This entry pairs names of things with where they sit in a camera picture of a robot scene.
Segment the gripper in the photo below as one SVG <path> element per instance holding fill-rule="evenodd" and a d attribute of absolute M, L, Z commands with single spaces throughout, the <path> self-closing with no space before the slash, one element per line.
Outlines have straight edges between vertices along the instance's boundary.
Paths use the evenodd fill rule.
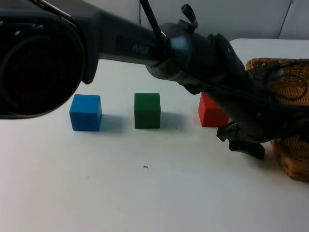
<path fill-rule="evenodd" d="M 309 107 L 287 108 L 268 89 L 282 78 L 282 69 L 208 71 L 205 92 L 233 120 L 218 129 L 217 137 L 222 141 L 263 143 L 299 136 L 300 141 L 308 143 Z"/>

